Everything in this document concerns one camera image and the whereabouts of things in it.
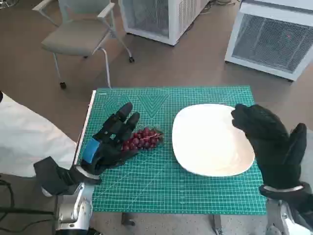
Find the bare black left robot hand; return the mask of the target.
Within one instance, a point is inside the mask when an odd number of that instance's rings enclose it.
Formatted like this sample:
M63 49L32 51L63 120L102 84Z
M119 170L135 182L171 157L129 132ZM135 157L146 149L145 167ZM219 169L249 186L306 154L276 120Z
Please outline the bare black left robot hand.
M100 175L106 169L122 165L134 157L138 150L123 150L139 121L138 112L130 115L133 104L128 102L112 114L102 128L88 141L82 155L81 167L88 173Z

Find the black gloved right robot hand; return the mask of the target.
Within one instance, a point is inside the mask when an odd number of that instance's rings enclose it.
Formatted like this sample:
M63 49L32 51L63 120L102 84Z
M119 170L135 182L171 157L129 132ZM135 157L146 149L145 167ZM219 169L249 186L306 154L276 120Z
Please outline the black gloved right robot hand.
M233 126L245 133L254 150L263 184L275 189L300 186L307 126L299 123L288 132L276 114L257 104L237 104L231 115Z

